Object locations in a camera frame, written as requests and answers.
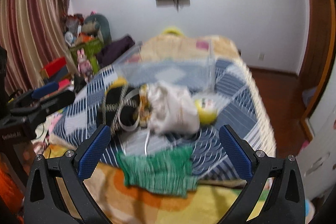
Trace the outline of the black pouch with chain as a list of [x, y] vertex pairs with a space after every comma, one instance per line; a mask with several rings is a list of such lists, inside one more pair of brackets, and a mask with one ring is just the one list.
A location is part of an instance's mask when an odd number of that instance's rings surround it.
[[139, 88], [121, 85], [110, 88], [97, 111], [96, 125], [110, 128], [112, 137], [139, 126]]

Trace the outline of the green knitted cloth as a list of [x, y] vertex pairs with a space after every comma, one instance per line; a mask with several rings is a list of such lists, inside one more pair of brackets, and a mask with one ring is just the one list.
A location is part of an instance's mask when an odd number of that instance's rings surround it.
[[192, 154], [193, 147], [186, 145], [147, 156], [120, 152], [116, 159], [126, 187], [138, 186], [154, 194], [185, 197], [198, 186]]

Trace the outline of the yellow plush ball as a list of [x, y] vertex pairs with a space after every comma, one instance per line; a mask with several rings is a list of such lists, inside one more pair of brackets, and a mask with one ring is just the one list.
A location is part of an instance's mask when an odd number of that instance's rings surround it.
[[218, 109], [215, 102], [209, 98], [200, 98], [194, 101], [201, 124], [212, 124], [217, 118]]

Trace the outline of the white drawstring cloth pouch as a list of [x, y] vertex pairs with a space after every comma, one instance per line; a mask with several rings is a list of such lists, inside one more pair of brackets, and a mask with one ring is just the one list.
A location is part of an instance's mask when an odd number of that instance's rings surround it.
[[198, 132], [200, 121], [189, 89], [159, 81], [146, 86], [150, 104], [147, 126], [155, 134], [175, 132], [191, 135]]

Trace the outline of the clear plastic storage box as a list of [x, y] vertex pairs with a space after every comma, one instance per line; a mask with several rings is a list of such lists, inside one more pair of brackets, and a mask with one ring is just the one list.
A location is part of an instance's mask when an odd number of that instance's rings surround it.
[[135, 44], [111, 64], [118, 76], [133, 86], [158, 81], [187, 87], [190, 92], [212, 92], [215, 86], [215, 59], [142, 61], [144, 42]]

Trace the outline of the red flat box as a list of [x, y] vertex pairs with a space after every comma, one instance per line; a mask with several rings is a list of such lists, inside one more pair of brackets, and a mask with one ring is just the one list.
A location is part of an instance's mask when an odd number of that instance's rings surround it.
[[66, 58], [59, 57], [54, 59], [40, 70], [40, 75], [42, 79], [49, 79], [54, 76], [58, 71], [60, 71], [64, 66], [66, 66]]

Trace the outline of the pink rabbit figurine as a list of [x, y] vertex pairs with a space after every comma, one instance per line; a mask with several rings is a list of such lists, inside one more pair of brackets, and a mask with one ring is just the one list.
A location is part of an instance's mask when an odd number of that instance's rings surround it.
[[84, 78], [86, 82], [90, 81], [93, 76], [93, 69], [90, 61], [85, 55], [84, 49], [77, 50], [77, 68], [79, 75]]

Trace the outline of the green cardboard box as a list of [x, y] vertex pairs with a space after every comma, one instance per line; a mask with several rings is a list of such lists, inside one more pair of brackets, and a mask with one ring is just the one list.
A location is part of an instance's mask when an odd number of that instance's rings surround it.
[[77, 65], [77, 52], [83, 49], [87, 59], [92, 65], [93, 73], [96, 74], [100, 70], [96, 55], [102, 50], [103, 47], [103, 42], [101, 42], [99, 39], [94, 39], [87, 43], [82, 43], [78, 44], [75, 47], [71, 47], [70, 53], [72, 55], [75, 65]]

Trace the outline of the dark purple clothing pile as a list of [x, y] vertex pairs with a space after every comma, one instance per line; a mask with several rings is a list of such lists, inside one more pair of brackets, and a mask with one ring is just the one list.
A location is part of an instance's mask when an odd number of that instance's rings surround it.
[[96, 54], [96, 59], [100, 68], [111, 65], [134, 45], [135, 41], [129, 35], [106, 45], [99, 53]]

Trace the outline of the grey green plush toy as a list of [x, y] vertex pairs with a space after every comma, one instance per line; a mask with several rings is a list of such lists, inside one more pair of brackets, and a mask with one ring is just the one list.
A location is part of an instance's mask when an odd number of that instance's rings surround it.
[[112, 42], [108, 19], [102, 14], [91, 14], [84, 19], [81, 31], [87, 35], [97, 36], [105, 45]]

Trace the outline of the striped red curtain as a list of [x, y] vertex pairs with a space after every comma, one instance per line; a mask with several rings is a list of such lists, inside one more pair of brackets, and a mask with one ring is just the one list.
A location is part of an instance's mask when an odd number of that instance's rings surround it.
[[65, 57], [77, 67], [64, 41], [70, 0], [1, 0], [1, 47], [7, 50], [5, 90], [42, 86], [42, 67]]

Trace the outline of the beige plush blanket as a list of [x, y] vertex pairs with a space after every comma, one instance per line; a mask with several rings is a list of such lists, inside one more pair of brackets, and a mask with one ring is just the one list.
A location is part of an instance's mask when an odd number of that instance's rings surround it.
[[224, 36], [209, 35], [198, 38], [162, 34], [142, 44], [142, 61], [189, 60], [212, 57], [235, 60], [240, 54], [234, 42]]

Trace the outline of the blue white patterned tablecloth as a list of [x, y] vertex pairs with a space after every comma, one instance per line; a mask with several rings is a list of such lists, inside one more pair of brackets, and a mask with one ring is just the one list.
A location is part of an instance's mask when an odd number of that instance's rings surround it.
[[[117, 166], [116, 155], [150, 155], [175, 146], [192, 145], [193, 174], [201, 180], [236, 180], [238, 174], [219, 143], [219, 129], [227, 124], [255, 150], [276, 155], [276, 141], [252, 74], [242, 61], [218, 59], [206, 67], [187, 61], [132, 63], [127, 86], [149, 89], [153, 106], [144, 127], [119, 128], [102, 155]], [[205, 89], [209, 79], [212, 91]]]

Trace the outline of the brown wooden door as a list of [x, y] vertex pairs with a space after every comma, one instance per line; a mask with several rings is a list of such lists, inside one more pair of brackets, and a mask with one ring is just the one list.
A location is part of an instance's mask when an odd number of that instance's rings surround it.
[[299, 78], [302, 87], [315, 88], [303, 114], [311, 116], [321, 99], [331, 73], [335, 50], [335, 0], [309, 0], [309, 30]]

